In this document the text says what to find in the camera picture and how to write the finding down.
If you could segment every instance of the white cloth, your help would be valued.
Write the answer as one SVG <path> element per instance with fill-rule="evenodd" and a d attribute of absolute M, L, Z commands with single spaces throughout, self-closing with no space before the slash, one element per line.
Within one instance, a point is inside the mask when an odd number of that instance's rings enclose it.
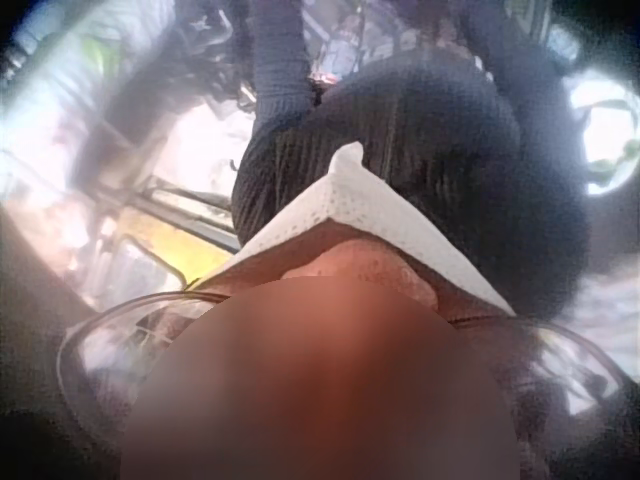
<path fill-rule="evenodd" d="M 358 142 L 340 148 L 327 175 L 287 205 L 209 278 L 333 220 L 387 241 L 458 288 L 513 315 L 509 304 L 424 215 L 362 166 L 362 154 Z"/>

